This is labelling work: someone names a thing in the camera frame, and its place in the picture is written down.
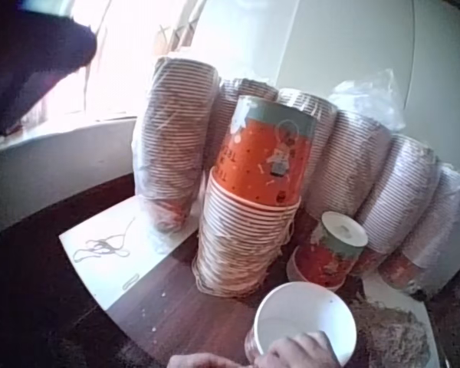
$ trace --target window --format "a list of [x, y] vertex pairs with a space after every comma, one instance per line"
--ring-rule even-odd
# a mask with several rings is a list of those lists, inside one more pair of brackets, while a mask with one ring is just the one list
[[61, 80], [21, 119], [26, 129], [45, 121], [67, 121], [68, 114], [89, 120], [135, 116], [150, 85], [154, 61], [190, 46], [205, 0], [53, 3], [54, 9], [48, 9], [47, 3], [39, 2], [42, 8], [35, 10], [61, 9], [90, 27], [97, 36], [97, 53], [90, 65]]

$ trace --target dark wooden surface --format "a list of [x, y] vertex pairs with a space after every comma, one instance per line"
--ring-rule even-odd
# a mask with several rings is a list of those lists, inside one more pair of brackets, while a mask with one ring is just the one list
[[0, 233], [0, 368], [153, 363], [97, 306], [58, 239], [133, 188], [133, 176], [120, 177]]
[[[215, 353], [248, 364], [244, 338], [259, 303], [274, 287], [287, 281], [285, 274], [293, 245], [271, 266], [264, 285], [245, 299], [227, 299], [201, 293], [191, 271], [197, 235], [181, 244], [123, 295], [107, 313], [124, 333], [161, 364], [173, 354]], [[350, 301], [362, 292], [361, 282], [348, 279], [338, 294]], [[367, 356], [362, 342], [349, 366]]]

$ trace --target wood shavings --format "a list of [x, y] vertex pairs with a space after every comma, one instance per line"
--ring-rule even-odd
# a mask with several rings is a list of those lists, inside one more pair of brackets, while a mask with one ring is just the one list
[[371, 304], [362, 298], [350, 306], [365, 334], [370, 368], [424, 368], [429, 361], [424, 325], [412, 312]]

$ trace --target finger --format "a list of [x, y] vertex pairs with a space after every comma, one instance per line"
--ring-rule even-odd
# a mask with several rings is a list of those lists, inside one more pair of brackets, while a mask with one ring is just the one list
[[320, 347], [315, 336], [311, 336], [307, 333], [300, 333], [297, 335], [294, 340], [304, 348], [304, 350], [308, 353], [308, 355], [312, 355], [313, 352]]
[[239, 365], [229, 359], [210, 353], [175, 355], [169, 360], [169, 368], [238, 368]]
[[254, 366], [257, 368], [286, 368], [287, 365], [275, 356], [274, 354], [267, 353], [262, 356], [258, 356], [254, 361]]
[[317, 343], [325, 350], [332, 350], [329, 337], [323, 331], [316, 331], [308, 334], [310, 337], [315, 339]]
[[304, 348], [289, 337], [273, 342], [268, 352], [278, 356], [288, 366], [298, 366], [307, 362], [308, 358]]

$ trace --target hand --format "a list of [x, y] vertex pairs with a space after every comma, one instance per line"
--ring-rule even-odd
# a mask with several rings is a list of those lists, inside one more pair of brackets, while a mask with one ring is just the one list
[[322, 331], [275, 341], [254, 365], [257, 368], [340, 368], [330, 341]]
[[174, 355], [167, 368], [239, 368], [240, 365], [210, 353]]

